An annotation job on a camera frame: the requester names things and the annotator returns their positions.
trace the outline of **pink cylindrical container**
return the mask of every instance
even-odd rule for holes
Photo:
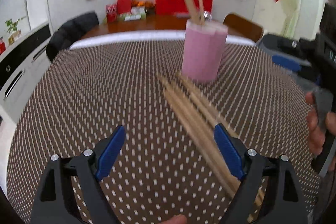
[[[206,21],[197,25],[187,21],[184,39],[182,74],[198,82],[217,77],[227,38],[228,27]]]

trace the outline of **cabinet handle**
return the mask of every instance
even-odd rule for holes
[[[45,52],[46,49],[47,49],[47,46],[44,46],[42,49],[40,49],[40,50],[38,51],[38,53],[34,55],[33,60],[32,60],[32,63],[35,62],[36,59],[38,59],[38,58],[40,57],[40,55],[41,55],[43,52]]]
[[[25,73],[25,70],[22,70],[18,73],[18,75],[14,78],[14,80],[12,81],[12,83],[9,85],[9,87],[7,88],[6,92],[5,92],[5,97],[3,98],[3,100],[6,100],[9,96],[9,94],[11,93],[11,91],[14,89],[15,85],[17,84],[17,82],[20,80],[20,78],[22,77],[22,75]]]

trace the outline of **brown patterned placemat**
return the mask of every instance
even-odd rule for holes
[[[28,223],[40,176],[54,153],[78,155],[117,124],[126,142],[101,183],[122,224],[158,223],[183,213],[189,223],[218,223],[230,198],[179,123],[156,79],[175,79],[183,41],[140,41],[63,51],[34,90],[17,126],[8,199]],[[319,178],[310,168],[304,94],[256,47],[226,45],[216,82],[199,85],[246,146],[287,154],[298,173],[307,211]],[[73,180],[83,220],[92,223]]]

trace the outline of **brown tablecloth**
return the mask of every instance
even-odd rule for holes
[[[156,79],[175,79],[183,41],[141,41],[66,50],[58,54],[20,118],[8,162],[7,192],[29,222],[40,176],[54,153],[79,155],[117,124],[127,140],[101,187],[122,223],[158,223],[183,213],[189,223],[218,223],[230,198],[179,123]],[[199,85],[247,147],[287,154],[307,211],[317,196],[310,167],[304,94],[256,47],[226,45],[214,83]],[[80,185],[73,190],[90,222]]]

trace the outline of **potted plant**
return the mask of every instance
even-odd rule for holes
[[[12,45],[15,39],[21,34],[21,30],[17,30],[17,24],[26,17],[19,18],[17,21],[13,22],[12,19],[6,21],[6,26],[8,27],[7,32],[10,34],[8,42]]]

